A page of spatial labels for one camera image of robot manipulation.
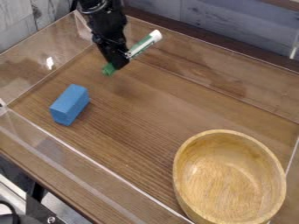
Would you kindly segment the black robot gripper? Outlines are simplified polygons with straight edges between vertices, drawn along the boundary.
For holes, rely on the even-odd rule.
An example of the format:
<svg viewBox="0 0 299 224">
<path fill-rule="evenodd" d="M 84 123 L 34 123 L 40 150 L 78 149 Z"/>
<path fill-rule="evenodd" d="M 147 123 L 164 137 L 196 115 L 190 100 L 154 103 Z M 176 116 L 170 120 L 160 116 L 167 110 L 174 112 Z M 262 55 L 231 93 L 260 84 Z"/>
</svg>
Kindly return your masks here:
<svg viewBox="0 0 299 224">
<path fill-rule="evenodd" d="M 80 12 L 88 17 L 88 27 L 98 49 L 107 62 L 119 70 L 130 62 L 124 35 L 127 16 L 122 0 L 79 0 L 79 5 Z"/>
</svg>

